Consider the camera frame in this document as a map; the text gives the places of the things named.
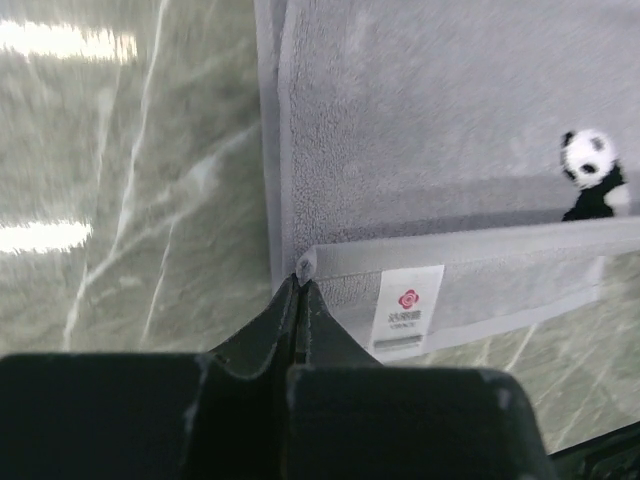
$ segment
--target red logo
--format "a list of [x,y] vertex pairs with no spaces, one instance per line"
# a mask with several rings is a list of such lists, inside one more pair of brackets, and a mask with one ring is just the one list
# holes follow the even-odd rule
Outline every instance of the red logo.
[[407,293],[400,297],[398,303],[402,305],[402,308],[404,308],[405,310],[409,310],[416,303],[418,303],[418,300],[420,300],[420,296],[416,293],[415,290],[407,290]]

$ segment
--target black object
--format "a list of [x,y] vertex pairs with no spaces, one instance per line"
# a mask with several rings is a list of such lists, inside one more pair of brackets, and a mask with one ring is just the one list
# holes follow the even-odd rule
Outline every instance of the black object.
[[1,479],[555,479],[509,375],[385,368],[285,281],[208,354],[0,362]]

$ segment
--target gray towel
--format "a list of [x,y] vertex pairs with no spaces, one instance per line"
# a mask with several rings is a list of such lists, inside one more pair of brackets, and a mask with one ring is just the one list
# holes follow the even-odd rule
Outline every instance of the gray towel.
[[570,131],[640,172],[640,3],[291,0],[280,59],[283,254],[561,221]]
[[[278,214],[270,217],[274,283],[314,245],[359,252],[348,242],[426,235],[414,253],[431,258],[402,267],[375,267],[376,255],[402,256],[383,240],[375,255],[356,255],[355,270],[348,255],[336,253],[342,263],[318,257],[328,247],[300,263],[315,265],[339,320],[368,329],[369,348],[385,270],[442,267],[424,324],[431,341],[420,347],[428,350],[593,301],[600,257],[640,248],[637,218],[594,220],[610,236],[585,226],[589,248],[569,234],[574,243],[562,248],[526,241],[537,245],[548,228],[573,232],[572,220],[640,211],[640,31],[632,21],[640,2],[276,3],[263,8],[271,18],[286,10],[279,69],[267,75],[277,91],[261,78],[280,120],[279,137],[271,126],[265,134],[270,212]],[[259,42],[273,44],[258,31]],[[523,226],[510,256],[483,258],[468,246],[504,243],[505,227]],[[481,230],[485,237],[473,235]],[[450,232],[445,243],[454,238],[464,260],[432,250]],[[444,340],[433,340],[437,332]]]

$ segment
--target towel label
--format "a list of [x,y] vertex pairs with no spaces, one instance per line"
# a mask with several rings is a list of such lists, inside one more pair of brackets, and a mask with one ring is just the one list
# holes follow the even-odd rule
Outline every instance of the towel label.
[[422,354],[444,265],[382,272],[369,353],[380,362]]

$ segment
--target panda plush toy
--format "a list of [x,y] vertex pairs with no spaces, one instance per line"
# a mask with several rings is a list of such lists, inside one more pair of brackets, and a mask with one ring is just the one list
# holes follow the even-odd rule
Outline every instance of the panda plush toy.
[[611,139],[597,130],[569,132],[562,138],[564,174],[580,190],[563,222],[625,216],[631,198]]

